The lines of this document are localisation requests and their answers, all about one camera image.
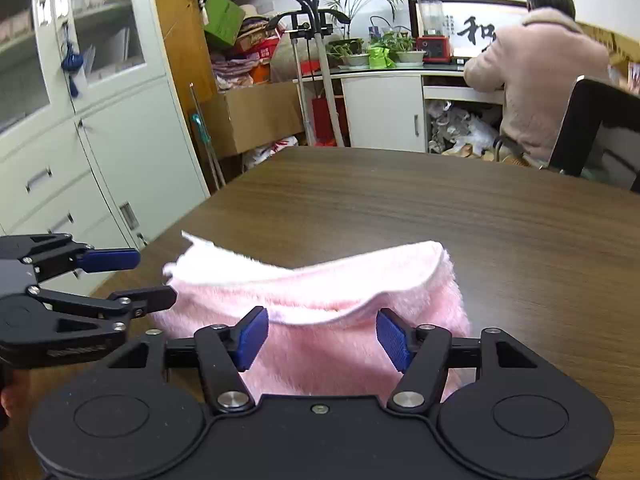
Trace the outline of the pink fluffy towel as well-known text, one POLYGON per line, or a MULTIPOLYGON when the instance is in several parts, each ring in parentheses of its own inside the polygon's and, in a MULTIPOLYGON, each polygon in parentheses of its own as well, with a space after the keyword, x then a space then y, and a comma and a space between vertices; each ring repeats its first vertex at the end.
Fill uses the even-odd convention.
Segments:
POLYGON ((454 265, 434 240, 297 269, 196 236, 186 240, 186 252, 163 268, 177 300, 155 313, 154 323, 172 338, 186 338, 265 308, 268 337, 242 375, 254 398, 374 394, 386 400, 400 374, 376 338, 383 308, 411 325, 437 325, 456 337, 471 333, 454 265))

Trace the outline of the white metal filing cabinet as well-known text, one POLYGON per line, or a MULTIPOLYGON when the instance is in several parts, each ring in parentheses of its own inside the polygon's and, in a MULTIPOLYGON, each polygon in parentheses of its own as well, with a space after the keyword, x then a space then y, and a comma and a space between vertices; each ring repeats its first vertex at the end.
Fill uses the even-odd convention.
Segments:
POLYGON ((1 0, 1 231, 143 248, 208 197, 155 0, 1 0))

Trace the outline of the white pink printed bag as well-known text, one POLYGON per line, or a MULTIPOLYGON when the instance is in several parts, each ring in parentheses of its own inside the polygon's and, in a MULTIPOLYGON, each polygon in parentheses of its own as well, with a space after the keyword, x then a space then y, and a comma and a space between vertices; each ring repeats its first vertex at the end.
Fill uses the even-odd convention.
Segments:
POLYGON ((258 146, 258 148, 252 148, 242 154, 242 170, 247 172, 286 148, 295 148, 296 146, 299 146, 298 137, 286 136, 280 140, 258 146))

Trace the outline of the large cardboard box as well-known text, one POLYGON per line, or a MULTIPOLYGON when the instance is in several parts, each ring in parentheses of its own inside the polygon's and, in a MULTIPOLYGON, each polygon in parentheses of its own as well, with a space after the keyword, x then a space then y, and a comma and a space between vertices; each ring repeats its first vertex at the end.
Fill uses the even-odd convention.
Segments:
POLYGON ((204 122, 218 158, 304 131, 296 84, 256 84, 218 93, 201 102, 204 122))

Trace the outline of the white desk cabinet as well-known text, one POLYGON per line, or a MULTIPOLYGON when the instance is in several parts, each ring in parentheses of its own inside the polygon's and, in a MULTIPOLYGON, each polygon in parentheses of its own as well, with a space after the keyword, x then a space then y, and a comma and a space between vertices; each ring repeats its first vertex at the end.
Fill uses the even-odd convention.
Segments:
POLYGON ((460 70, 336 70, 297 81, 307 139, 426 153, 436 110, 448 104, 502 107, 503 92, 470 88, 460 70))

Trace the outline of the green paper bag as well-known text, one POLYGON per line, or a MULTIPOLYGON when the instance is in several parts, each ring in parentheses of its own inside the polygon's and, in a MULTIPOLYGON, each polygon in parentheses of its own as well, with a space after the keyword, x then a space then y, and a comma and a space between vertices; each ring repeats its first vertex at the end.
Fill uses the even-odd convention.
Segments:
POLYGON ((208 22, 203 25, 207 43, 216 50, 229 50, 238 38, 245 11, 231 0, 206 0, 208 22))

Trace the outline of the black office chair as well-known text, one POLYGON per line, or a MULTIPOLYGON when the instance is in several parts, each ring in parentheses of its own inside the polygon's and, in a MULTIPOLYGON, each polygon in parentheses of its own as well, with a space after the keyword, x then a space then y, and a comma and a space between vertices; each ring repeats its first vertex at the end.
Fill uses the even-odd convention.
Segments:
POLYGON ((547 168, 638 193, 639 97, 579 77, 547 168))

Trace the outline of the red blender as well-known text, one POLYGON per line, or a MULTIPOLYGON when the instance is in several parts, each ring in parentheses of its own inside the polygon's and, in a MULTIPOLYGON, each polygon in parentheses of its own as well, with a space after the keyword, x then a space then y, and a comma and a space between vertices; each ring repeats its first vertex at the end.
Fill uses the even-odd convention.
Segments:
POLYGON ((442 8, 442 0, 416 0, 420 18, 420 32, 416 46, 424 54, 427 63, 449 63, 451 49, 448 21, 442 8))

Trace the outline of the potted green plant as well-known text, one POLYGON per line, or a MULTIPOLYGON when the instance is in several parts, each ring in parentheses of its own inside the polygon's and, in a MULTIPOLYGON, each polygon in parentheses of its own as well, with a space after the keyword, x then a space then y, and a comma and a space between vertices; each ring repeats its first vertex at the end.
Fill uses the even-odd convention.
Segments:
POLYGON ((322 0, 324 8, 348 18, 347 23, 333 15, 328 18, 334 27, 326 40, 330 62, 349 66, 356 56, 366 54, 371 42, 376 44, 378 37, 393 28, 406 3, 407 0, 322 0))

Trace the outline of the person in pink coat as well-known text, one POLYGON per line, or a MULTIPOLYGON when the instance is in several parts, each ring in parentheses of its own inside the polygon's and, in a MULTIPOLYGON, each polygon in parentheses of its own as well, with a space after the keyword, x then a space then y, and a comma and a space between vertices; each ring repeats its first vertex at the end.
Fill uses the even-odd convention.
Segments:
POLYGON ((504 90, 500 132, 546 162, 576 80, 609 80, 608 49, 576 23, 574 0, 527 0, 520 24, 496 31, 494 41, 464 66, 466 84, 504 90))

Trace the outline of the framed calligraphy on desk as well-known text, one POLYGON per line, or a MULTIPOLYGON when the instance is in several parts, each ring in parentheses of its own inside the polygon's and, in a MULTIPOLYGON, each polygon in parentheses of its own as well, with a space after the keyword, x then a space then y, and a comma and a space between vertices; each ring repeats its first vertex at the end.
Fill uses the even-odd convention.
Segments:
POLYGON ((411 36, 425 64, 462 65, 483 52, 498 29, 518 24, 527 13, 526 3, 518 0, 440 1, 444 24, 430 36, 424 29, 419 1, 408 0, 411 36))

